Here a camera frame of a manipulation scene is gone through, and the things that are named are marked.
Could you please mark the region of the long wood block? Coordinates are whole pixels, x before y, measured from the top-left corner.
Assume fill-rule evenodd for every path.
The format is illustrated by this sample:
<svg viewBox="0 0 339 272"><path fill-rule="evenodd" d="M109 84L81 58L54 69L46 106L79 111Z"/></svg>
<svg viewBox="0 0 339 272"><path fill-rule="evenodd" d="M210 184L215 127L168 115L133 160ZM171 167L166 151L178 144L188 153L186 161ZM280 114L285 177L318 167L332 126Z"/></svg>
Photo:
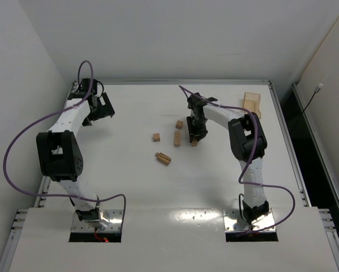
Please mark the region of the long wood block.
<svg viewBox="0 0 339 272"><path fill-rule="evenodd" d="M176 130L174 133L174 146L179 147L181 145L181 131Z"/></svg>
<svg viewBox="0 0 339 272"><path fill-rule="evenodd" d="M198 145L197 140L193 140L193 141L191 142L191 146L192 146L192 147L195 147L195 146L197 146L197 145Z"/></svg>

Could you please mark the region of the small wood cube block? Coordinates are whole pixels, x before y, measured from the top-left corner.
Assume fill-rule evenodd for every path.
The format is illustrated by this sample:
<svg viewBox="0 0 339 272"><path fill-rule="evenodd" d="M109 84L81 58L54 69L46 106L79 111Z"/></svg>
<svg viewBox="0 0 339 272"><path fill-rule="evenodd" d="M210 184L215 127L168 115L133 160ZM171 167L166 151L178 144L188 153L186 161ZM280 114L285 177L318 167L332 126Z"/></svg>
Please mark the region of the small wood cube block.
<svg viewBox="0 0 339 272"><path fill-rule="evenodd" d="M159 142L161 140L160 134L159 133L154 133L153 134L153 141L154 142Z"/></svg>

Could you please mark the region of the clear amber plastic box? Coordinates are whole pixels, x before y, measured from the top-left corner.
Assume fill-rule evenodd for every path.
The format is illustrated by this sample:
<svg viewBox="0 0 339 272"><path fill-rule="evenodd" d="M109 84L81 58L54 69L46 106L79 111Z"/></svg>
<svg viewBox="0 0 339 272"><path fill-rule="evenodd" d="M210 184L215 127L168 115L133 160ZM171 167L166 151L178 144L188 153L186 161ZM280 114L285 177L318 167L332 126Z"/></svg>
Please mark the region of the clear amber plastic box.
<svg viewBox="0 0 339 272"><path fill-rule="evenodd" d="M261 119L260 111L261 96L259 93L245 92L243 97L243 107L250 112L255 112Z"/></svg>

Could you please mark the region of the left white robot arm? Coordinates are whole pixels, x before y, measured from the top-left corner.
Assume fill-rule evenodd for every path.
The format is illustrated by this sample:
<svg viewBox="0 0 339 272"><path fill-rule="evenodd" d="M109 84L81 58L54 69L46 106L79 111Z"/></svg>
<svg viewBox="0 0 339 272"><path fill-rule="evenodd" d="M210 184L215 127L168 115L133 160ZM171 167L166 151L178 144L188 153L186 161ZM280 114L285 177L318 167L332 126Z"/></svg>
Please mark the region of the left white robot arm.
<svg viewBox="0 0 339 272"><path fill-rule="evenodd" d="M82 126L115 114L107 94L98 93L97 87L101 85L96 79L84 78L78 89L69 94L56 123L36 137L42 174L64 188L78 220L96 230L107 229L110 217L100 207L99 197L80 178L84 159L76 136Z"/></svg>

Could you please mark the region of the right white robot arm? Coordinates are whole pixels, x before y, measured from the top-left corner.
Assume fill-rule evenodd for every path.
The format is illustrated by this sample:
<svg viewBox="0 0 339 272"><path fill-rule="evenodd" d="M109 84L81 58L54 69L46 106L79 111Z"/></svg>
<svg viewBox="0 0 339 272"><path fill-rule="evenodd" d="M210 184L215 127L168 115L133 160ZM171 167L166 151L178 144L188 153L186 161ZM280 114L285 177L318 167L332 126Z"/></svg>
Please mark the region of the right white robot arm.
<svg viewBox="0 0 339 272"><path fill-rule="evenodd" d="M269 212L264 193L262 162L267 140L256 113L242 114L229 108L214 105L211 97L205 99L199 93L187 98L191 114L187 117L190 143L199 142L208 133L208 120L226 128L229 132L231 151L238 159L242 173L239 183L244 185L242 220L251 224Z"/></svg>

